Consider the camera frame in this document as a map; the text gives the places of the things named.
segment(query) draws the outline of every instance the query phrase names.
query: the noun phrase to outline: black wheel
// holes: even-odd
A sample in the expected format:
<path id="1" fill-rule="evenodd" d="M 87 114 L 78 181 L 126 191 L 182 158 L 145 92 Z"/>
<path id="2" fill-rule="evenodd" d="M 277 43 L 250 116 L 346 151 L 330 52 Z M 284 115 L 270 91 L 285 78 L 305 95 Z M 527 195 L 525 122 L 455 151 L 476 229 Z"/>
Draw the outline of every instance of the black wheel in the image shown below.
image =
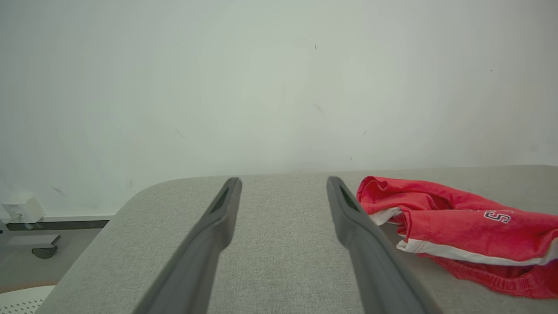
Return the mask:
<path id="1" fill-rule="evenodd" d="M 32 249 L 31 252 L 33 253 L 34 256 L 38 258 L 47 259 L 47 258 L 51 258 L 54 255 L 54 253 L 56 253 L 57 249 L 58 246 L 55 245 L 54 248 Z"/>

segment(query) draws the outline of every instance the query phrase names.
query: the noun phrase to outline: red clothing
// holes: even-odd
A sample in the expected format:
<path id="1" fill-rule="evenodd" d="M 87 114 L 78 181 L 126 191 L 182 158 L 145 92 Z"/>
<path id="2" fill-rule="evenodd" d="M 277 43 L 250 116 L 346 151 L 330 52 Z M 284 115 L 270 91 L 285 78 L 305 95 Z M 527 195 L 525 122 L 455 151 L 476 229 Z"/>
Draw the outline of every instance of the red clothing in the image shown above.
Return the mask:
<path id="1" fill-rule="evenodd" d="M 400 225 L 400 250 L 501 293 L 558 298 L 558 216 L 433 182 L 381 177 L 366 177 L 357 200 L 375 223 Z"/>

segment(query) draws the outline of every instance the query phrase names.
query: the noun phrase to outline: white electrical outlet box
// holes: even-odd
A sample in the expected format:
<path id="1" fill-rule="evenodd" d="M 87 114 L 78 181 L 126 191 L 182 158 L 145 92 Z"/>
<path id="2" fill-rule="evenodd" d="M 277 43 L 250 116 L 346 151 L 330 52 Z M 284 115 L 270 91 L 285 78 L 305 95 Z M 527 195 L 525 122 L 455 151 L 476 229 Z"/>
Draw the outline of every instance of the white electrical outlet box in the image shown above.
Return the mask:
<path id="1" fill-rule="evenodd" d="M 2 206 L 16 223 L 35 223 L 45 215 L 34 196 L 26 200 L 20 199 L 9 204 L 2 204 Z"/>

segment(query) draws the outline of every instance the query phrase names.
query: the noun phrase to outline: gray floor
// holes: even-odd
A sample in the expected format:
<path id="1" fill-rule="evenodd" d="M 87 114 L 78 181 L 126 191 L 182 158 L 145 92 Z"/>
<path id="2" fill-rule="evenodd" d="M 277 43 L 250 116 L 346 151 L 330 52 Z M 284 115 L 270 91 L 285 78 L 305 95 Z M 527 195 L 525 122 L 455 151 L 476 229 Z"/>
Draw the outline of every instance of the gray floor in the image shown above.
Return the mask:
<path id="1" fill-rule="evenodd" d="M 58 251 L 49 259 L 40 259 L 30 249 L 0 251 L 0 287 L 41 280 L 62 279 L 79 255 L 101 229 L 57 231 L 13 231 L 17 235 L 60 234 Z"/>

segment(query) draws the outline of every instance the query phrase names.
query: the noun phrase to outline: gray cushion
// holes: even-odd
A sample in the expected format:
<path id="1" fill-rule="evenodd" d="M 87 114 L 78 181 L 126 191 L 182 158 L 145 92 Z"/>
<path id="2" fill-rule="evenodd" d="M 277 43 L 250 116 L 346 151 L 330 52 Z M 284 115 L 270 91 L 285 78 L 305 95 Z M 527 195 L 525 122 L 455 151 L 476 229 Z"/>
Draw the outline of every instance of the gray cushion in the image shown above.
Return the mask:
<path id="1" fill-rule="evenodd" d="M 421 179 L 526 211 L 558 215 L 558 167 L 502 166 L 241 176 L 237 225 L 221 254 L 210 313 L 362 313 L 347 251 L 335 237 L 325 182 L 356 193 L 367 175 Z M 168 181 L 135 195 L 37 311 L 131 313 L 226 177 Z M 395 243 L 390 226 L 383 227 Z M 445 313 L 556 313 L 558 300 L 492 292 L 429 259 L 399 252 Z"/>

